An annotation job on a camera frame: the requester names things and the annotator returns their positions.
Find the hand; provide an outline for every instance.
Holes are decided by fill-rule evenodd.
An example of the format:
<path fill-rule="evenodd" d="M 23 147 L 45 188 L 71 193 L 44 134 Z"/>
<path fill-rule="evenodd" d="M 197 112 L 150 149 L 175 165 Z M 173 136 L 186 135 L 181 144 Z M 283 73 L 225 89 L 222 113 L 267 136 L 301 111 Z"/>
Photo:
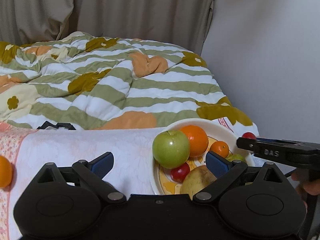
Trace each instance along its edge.
<path fill-rule="evenodd" d="M 300 181 L 299 172 L 295 171 L 291 175 L 291 179 L 294 181 Z M 304 190 L 310 195 L 314 195 L 314 196 L 320 195 L 320 179 L 316 179 L 314 181 L 302 182 L 298 187 L 299 187 L 297 188 L 298 193 L 302 193 L 301 190 L 302 191 Z"/>

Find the green apple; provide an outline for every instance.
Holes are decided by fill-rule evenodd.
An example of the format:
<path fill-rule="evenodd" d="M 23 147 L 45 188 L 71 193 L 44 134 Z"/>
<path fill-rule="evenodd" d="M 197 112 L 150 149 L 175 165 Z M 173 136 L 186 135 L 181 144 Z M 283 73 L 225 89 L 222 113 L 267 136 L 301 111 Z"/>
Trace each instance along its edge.
<path fill-rule="evenodd" d="M 181 166 L 190 155 L 190 143 L 181 131 L 159 133 L 152 144 L 155 160 L 164 168 L 174 169 Z"/>

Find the cherry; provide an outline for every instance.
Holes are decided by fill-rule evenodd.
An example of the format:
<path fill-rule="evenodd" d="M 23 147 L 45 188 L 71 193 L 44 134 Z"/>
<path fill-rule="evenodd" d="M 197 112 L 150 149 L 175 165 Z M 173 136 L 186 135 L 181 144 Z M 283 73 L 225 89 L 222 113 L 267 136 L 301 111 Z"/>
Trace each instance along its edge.
<path fill-rule="evenodd" d="M 171 179 L 175 182 L 182 183 L 189 172 L 189 165 L 187 163 L 183 163 L 178 168 L 172 169 L 170 171 Z"/>
<path fill-rule="evenodd" d="M 244 133 L 243 135 L 242 135 L 242 137 L 243 138 L 248 138 L 248 139 L 256 139 L 256 136 L 253 134 L 253 133 L 251 133 L 251 132 L 246 132 L 246 133 Z"/>

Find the tangerine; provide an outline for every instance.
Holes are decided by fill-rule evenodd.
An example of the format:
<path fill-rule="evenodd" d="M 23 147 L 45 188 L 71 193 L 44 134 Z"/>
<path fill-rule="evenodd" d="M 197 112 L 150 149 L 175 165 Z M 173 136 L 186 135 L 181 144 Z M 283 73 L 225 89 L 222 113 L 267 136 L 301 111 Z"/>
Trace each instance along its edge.
<path fill-rule="evenodd" d="M 12 180 L 12 165 L 6 157 L 0 156 L 0 188 L 7 187 Z"/>
<path fill-rule="evenodd" d="M 199 126 L 187 125 L 180 129 L 189 140 L 190 157 L 195 158 L 201 156 L 209 145 L 209 139 L 205 131 Z"/>
<path fill-rule="evenodd" d="M 210 151 L 219 154 L 223 158 L 227 158 L 229 155 L 229 146 L 224 141 L 216 141 L 210 146 Z"/>

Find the white wall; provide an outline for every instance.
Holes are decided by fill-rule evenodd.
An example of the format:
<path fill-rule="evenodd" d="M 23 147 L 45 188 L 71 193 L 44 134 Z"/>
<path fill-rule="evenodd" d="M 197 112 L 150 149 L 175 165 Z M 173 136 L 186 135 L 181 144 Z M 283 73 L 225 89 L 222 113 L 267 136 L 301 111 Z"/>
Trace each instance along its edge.
<path fill-rule="evenodd" d="M 320 0 L 216 0 L 201 56 L 268 138 L 320 143 Z"/>

